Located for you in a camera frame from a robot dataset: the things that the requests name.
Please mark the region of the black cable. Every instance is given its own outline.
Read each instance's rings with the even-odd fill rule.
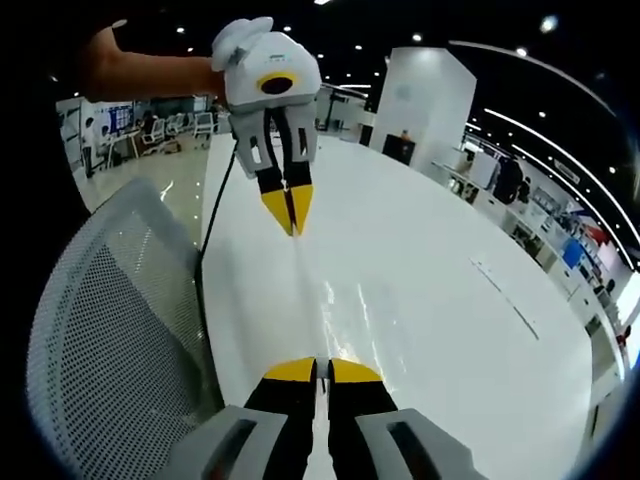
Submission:
[[[218,207],[220,206],[220,200],[222,199],[222,194],[224,193],[224,189],[227,186],[227,181],[229,180],[229,175],[231,174],[231,169],[233,168],[233,163],[236,158],[236,149],[238,148],[238,143],[236,142],[235,147],[233,148],[233,152],[231,153],[231,158],[229,159],[229,166],[227,167],[227,171],[224,174],[224,178],[222,179],[222,184],[220,185],[220,190],[218,191],[218,196],[216,197],[216,202],[213,205],[213,211],[211,212],[211,218],[209,219],[209,225],[207,227],[207,233],[204,237],[204,242],[202,243],[202,248],[200,249],[198,259],[196,262],[196,271],[195,271],[195,282],[196,282],[196,302],[198,304],[198,313],[200,314],[200,322],[202,326],[202,331],[204,333],[205,343],[209,350],[208,358],[205,358],[205,362],[209,360],[206,365],[207,373],[211,375],[211,378],[215,379],[215,385],[213,385],[213,390],[211,394],[213,395],[214,403],[220,409],[224,408],[224,397],[222,396],[222,391],[220,390],[220,384],[218,383],[218,375],[216,373],[215,362],[213,360],[213,351],[211,350],[211,338],[209,337],[209,329],[207,328],[207,313],[204,306],[204,291],[202,285],[202,263],[204,261],[204,254],[207,249],[207,245],[209,244],[209,238],[211,237],[211,230],[213,228],[213,221],[216,218],[216,213],[218,212]]]

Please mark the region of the black ceiling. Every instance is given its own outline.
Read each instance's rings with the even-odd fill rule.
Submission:
[[[176,7],[151,10],[117,30],[124,49],[151,54],[209,55],[216,33],[229,21],[269,15],[275,29],[292,27],[289,33],[319,60],[322,74],[331,83],[372,84],[370,101],[375,109],[384,72],[384,57],[391,49],[415,45],[413,33],[423,36],[421,45],[447,46],[464,40],[514,50],[524,46],[529,56],[561,69],[603,98],[615,117],[565,79],[541,67],[503,54],[449,47],[476,76],[477,90],[472,117],[492,132],[501,146],[517,143],[545,159],[562,155],[531,134],[486,114],[499,111],[524,123],[569,151],[614,194],[637,225],[640,205],[634,201],[633,152],[640,118],[637,94],[639,45],[633,2],[551,2],[547,0],[332,0],[319,6],[313,0],[256,2],[182,2]],[[546,15],[558,16],[558,28],[539,30]],[[185,28],[184,34],[176,27]],[[355,45],[362,45],[361,51]],[[544,111],[546,118],[538,116]],[[514,137],[507,137],[513,132]],[[616,174],[609,167],[617,168]],[[623,243],[638,248],[631,229],[611,202],[588,179],[581,184],[592,203],[605,214]]]

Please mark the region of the human arm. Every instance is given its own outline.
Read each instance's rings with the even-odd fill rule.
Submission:
[[[214,94],[224,97],[224,77],[206,57],[161,57],[123,52],[113,30],[93,36],[80,51],[82,93],[92,102]]]

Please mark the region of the glossy white tabletop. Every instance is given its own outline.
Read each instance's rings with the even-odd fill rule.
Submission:
[[[203,265],[227,403],[309,355],[377,370],[491,479],[553,480],[579,452],[591,388],[580,321],[535,262],[470,205],[360,145],[321,137],[304,234],[288,237],[239,165]],[[203,232],[233,148],[214,136]]]

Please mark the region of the white pillar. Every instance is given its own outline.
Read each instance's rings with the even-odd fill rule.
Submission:
[[[407,130],[416,143],[411,167],[428,173],[432,161],[460,158],[476,78],[443,48],[395,48],[380,98],[370,147],[382,151],[388,134]]]

